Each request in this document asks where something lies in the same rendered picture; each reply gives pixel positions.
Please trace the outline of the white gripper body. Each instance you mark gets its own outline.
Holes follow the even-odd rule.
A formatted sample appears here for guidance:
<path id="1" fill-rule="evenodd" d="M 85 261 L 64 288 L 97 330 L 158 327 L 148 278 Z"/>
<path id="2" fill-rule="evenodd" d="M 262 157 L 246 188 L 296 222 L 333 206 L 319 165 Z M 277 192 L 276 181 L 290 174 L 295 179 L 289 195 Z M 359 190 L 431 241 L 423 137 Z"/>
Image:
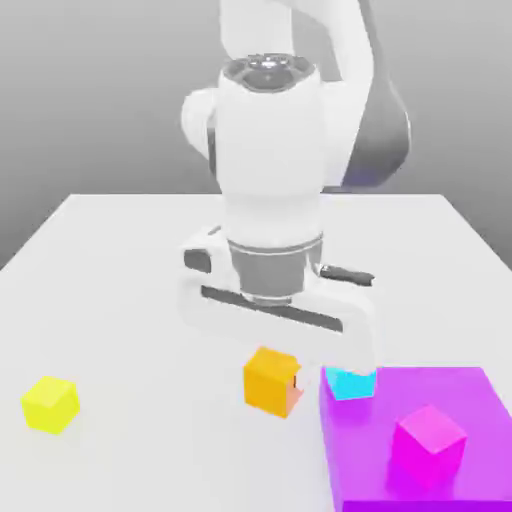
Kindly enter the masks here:
<path id="1" fill-rule="evenodd" d="M 287 305 L 262 306 L 204 278 L 185 277 L 178 282 L 177 305 L 183 321 L 204 334 L 265 346 L 300 364 L 351 370 L 355 352 L 376 352 L 373 304 L 341 283 L 317 280 Z"/>

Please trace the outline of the small orange cube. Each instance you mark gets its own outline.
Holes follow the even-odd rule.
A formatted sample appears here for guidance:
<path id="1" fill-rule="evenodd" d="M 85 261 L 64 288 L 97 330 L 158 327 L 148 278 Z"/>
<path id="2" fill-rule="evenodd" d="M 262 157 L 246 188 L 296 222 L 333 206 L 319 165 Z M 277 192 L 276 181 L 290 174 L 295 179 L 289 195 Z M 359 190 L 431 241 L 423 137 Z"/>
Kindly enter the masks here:
<path id="1" fill-rule="evenodd" d="M 287 418 L 302 395 L 297 387 L 300 369 L 294 356 L 258 348 L 243 368 L 245 403 Z"/>

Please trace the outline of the small yellow cube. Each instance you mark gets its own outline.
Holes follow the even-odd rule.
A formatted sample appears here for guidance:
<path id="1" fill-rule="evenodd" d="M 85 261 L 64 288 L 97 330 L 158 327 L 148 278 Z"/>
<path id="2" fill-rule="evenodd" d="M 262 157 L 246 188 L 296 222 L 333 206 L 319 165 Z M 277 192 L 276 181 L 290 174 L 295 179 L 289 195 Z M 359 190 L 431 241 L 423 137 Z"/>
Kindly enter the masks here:
<path id="1" fill-rule="evenodd" d="M 52 376 L 44 376 L 21 397 L 28 427 L 58 435 L 80 411 L 76 384 Z"/>

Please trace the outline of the small magenta cube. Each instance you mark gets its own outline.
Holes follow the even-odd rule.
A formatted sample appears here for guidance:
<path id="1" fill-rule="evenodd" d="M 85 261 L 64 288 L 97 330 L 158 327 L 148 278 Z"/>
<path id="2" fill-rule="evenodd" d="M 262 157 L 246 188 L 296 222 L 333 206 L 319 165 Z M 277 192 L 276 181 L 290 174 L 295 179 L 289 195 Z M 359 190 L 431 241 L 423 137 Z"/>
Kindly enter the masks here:
<path id="1" fill-rule="evenodd" d="M 405 498 L 449 496 L 468 435 L 449 415 L 428 404 L 395 422 L 386 488 Z"/>

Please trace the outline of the small cyan cube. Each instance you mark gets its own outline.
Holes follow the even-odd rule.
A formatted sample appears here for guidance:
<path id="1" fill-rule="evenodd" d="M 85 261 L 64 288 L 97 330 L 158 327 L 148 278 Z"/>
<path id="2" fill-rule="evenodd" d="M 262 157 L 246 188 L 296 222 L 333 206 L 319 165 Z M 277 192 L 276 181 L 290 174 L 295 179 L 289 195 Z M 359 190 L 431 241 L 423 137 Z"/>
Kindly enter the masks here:
<path id="1" fill-rule="evenodd" d="M 370 398 L 375 393 L 377 372 L 358 375 L 328 367 L 325 377 L 332 396 L 337 401 Z"/>

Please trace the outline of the large purple box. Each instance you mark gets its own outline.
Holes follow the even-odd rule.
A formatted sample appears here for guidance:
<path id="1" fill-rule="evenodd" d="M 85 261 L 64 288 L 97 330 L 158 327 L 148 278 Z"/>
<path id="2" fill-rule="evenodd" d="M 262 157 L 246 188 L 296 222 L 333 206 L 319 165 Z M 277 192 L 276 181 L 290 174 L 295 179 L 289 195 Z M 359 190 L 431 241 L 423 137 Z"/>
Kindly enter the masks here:
<path id="1" fill-rule="evenodd" d="M 431 404 L 467 433 L 449 496 L 386 488 L 395 422 Z M 478 367 L 385 367 L 373 397 L 337 401 L 326 380 L 319 409 L 335 512 L 512 512 L 512 417 Z"/>

